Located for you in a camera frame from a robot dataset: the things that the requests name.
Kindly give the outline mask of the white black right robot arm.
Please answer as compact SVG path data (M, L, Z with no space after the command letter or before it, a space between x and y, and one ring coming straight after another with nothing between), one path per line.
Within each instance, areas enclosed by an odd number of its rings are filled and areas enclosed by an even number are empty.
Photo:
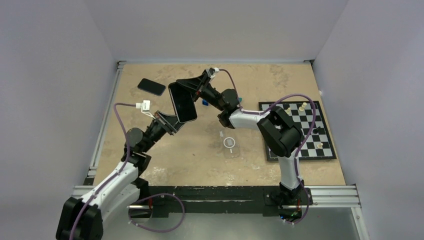
M185 105L193 105L201 98L221 111L218 119L223 127L260 131L269 149L277 155L280 166L280 192L276 202L279 206L299 204L301 193L306 192L298 159L306 140L300 125L276 103L262 112L244 110L235 88L218 92L212 87L211 81L219 71L210 68L199 77L176 80L175 84L187 98Z

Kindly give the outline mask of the blue phone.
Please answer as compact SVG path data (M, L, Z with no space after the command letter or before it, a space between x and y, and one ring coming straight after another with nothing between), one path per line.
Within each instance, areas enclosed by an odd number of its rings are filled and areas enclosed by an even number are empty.
M161 96L166 90L166 86L153 80L142 78L137 88L155 96Z

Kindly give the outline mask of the black phone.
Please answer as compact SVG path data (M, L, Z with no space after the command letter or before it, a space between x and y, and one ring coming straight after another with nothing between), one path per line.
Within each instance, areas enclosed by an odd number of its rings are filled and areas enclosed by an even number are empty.
M168 85L171 102L179 123L192 122L197 119L197 111L192 94L176 82Z

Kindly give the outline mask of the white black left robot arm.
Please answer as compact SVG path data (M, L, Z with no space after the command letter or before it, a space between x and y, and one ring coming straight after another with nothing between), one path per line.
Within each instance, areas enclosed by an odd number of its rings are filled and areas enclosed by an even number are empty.
M125 131L124 155L112 172L82 196L65 201L55 237L58 240L100 240L110 221L132 203L149 199L148 182L140 178L151 156L147 154L165 134L183 126L176 115L157 111L146 130Z

